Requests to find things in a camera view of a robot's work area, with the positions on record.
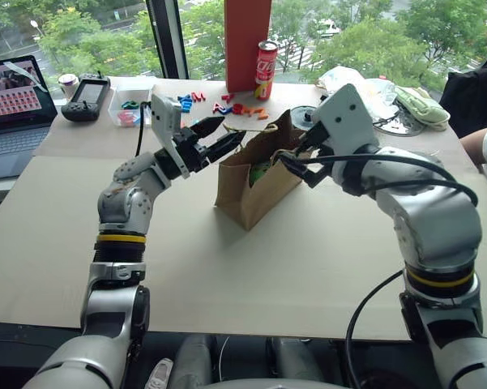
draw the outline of laptop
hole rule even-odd
[[[0,178],[22,173],[57,114],[32,55],[0,60]]]

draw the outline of car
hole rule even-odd
[[[319,29],[318,30],[321,34],[321,38],[323,38],[323,39],[331,38],[332,36],[334,36],[336,34],[340,34],[340,32],[342,31],[342,30],[340,30],[340,28],[338,28],[335,25],[335,22],[331,19],[321,20],[319,22]]]

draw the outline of black bag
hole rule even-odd
[[[487,127],[487,66],[468,73],[449,73],[439,104],[459,138]]]

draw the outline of brown paper bag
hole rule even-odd
[[[251,166],[270,160],[277,150],[294,149],[304,133],[293,129],[289,110],[272,124],[278,126],[277,131],[256,135],[219,167],[215,205],[247,231],[301,182],[278,161],[250,187]]]

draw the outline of black cable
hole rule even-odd
[[[393,120],[395,120],[398,117],[398,115],[399,115],[399,110],[396,111],[396,113],[392,115],[390,118],[380,119],[377,122],[374,122],[373,126],[383,126],[384,124],[387,124],[388,122],[392,122]]]
[[[386,182],[384,184],[378,184],[370,186],[369,188],[365,188],[365,192],[375,192],[377,190],[387,189],[387,188],[396,188],[399,186],[445,186],[447,188],[453,188],[462,191],[465,193],[472,201],[474,207],[477,207],[479,203],[479,199],[477,198],[476,192],[471,190],[469,187],[460,184],[458,182],[447,181],[447,180],[434,180],[434,179],[425,179],[425,180],[407,180],[407,181],[394,181],[394,182]]]
[[[0,343],[16,343],[16,344],[25,344],[26,346],[45,347],[45,348],[50,348],[53,351],[56,351],[58,349],[57,347],[50,346],[48,344],[28,343],[28,342],[22,342],[21,340],[0,339]]]
[[[135,151],[135,156],[138,156],[140,154],[140,146],[143,142],[143,132],[144,132],[144,109],[146,107],[151,108],[152,103],[149,101],[143,101],[140,103],[139,109],[140,109],[140,128],[139,128],[139,141],[137,142],[137,151]]]
[[[384,280],[381,284],[377,285],[367,296],[365,296],[364,300],[358,305],[349,320],[348,330],[346,331],[346,340],[345,340],[345,352],[346,352],[346,362],[348,363],[349,374],[351,375],[352,380],[352,387],[355,389],[361,389],[360,379],[358,378],[358,374],[355,371],[355,366],[353,365],[353,349],[352,349],[352,337],[353,331],[355,330],[355,325],[357,324],[358,316],[364,309],[365,304],[373,297],[380,289],[384,286],[395,280],[396,278],[400,277],[404,273],[403,270],[397,271],[395,274]]]
[[[356,161],[368,161],[368,160],[384,160],[391,162],[400,162],[403,164],[420,166],[422,168],[431,170],[448,181],[455,182],[454,176],[448,173],[444,168],[439,165],[428,162],[427,160],[418,160],[417,158],[411,158],[409,156],[391,156],[389,154],[352,154],[349,156],[318,156],[316,158],[298,158],[295,159],[304,165],[309,164],[329,164],[340,160],[356,160]]]

